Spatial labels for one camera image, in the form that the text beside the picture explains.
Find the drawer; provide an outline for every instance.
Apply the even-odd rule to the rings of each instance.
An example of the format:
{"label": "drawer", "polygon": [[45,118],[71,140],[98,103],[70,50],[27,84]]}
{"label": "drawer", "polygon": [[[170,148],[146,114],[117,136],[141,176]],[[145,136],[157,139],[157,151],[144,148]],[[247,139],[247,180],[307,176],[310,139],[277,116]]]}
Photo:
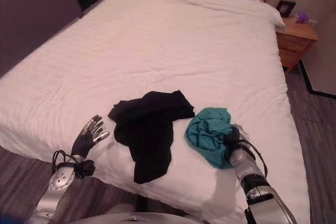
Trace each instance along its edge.
{"label": "drawer", "polygon": [[300,58],[300,54],[294,51],[279,48],[281,64],[285,67],[291,67]]}
{"label": "drawer", "polygon": [[303,52],[311,42],[308,39],[301,39],[283,34],[277,34],[277,39],[279,48],[293,50],[296,52]]}

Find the nightstand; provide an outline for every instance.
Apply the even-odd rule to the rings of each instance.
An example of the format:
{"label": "nightstand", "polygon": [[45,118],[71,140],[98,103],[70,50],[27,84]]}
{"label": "nightstand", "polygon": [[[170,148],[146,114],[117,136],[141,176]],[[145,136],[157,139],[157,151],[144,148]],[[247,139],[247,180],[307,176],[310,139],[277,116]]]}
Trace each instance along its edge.
{"label": "nightstand", "polygon": [[284,31],[276,28],[281,63],[290,72],[310,47],[319,40],[310,24],[295,23],[295,18],[282,18]]}

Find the gray floor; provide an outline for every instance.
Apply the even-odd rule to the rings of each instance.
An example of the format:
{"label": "gray floor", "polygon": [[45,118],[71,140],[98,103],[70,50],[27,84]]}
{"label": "gray floor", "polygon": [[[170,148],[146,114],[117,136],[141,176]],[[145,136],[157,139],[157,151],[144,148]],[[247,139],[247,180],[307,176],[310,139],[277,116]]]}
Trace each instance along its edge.
{"label": "gray floor", "polygon": [[[335,223],[336,100],[309,94],[298,70],[286,74],[286,81],[306,165],[311,223]],[[0,173],[1,217],[24,220],[47,187],[50,164],[12,154],[0,147]],[[102,214],[121,202],[135,204],[136,198],[134,194],[97,179],[86,178],[64,223]],[[148,210],[178,212],[158,201],[150,201]]]}

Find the mattress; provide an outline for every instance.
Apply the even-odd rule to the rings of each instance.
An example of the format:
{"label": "mattress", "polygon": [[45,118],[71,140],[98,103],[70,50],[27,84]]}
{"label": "mattress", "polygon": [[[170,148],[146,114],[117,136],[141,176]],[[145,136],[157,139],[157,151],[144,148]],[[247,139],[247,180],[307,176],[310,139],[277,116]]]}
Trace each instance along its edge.
{"label": "mattress", "polygon": [[[113,132],[107,114],[120,100],[181,90],[195,113],[228,109],[263,154],[269,183],[307,224],[306,172],[275,25],[283,24],[274,8],[248,0],[105,0],[2,77],[0,145],[50,162],[56,150],[71,152],[93,115]],[[134,183],[129,149],[113,134],[88,155],[93,176],[210,223],[246,223],[234,171],[215,169],[188,146],[190,120],[173,123],[163,177]]]}

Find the robot finger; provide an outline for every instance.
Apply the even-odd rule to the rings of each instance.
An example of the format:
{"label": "robot finger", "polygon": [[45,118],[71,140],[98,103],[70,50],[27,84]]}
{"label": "robot finger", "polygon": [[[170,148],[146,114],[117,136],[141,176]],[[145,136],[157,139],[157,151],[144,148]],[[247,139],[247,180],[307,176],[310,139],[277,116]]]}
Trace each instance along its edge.
{"label": "robot finger", "polygon": [[101,116],[96,115],[92,118],[92,123],[88,126],[88,131],[92,131],[94,126],[102,119]]}
{"label": "robot finger", "polygon": [[91,118],[90,121],[87,122],[83,127],[83,129],[81,130],[80,135],[85,135],[88,132],[89,127],[91,127],[92,124],[96,124],[95,120],[97,118],[99,118],[99,115],[95,115],[93,118]]}
{"label": "robot finger", "polygon": [[102,131],[103,131],[102,128],[98,129],[96,132],[93,133],[92,137],[96,138]]}
{"label": "robot finger", "polygon": [[103,125],[103,121],[100,121],[99,123],[97,123],[91,130],[91,134],[94,135],[95,132],[97,131],[97,129],[99,129],[102,125]]}
{"label": "robot finger", "polygon": [[93,143],[97,144],[98,142],[102,141],[103,139],[105,139],[106,137],[108,137],[110,135],[110,132],[105,131],[103,133],[101,133],[99,136],[95,137],[93,139]]}

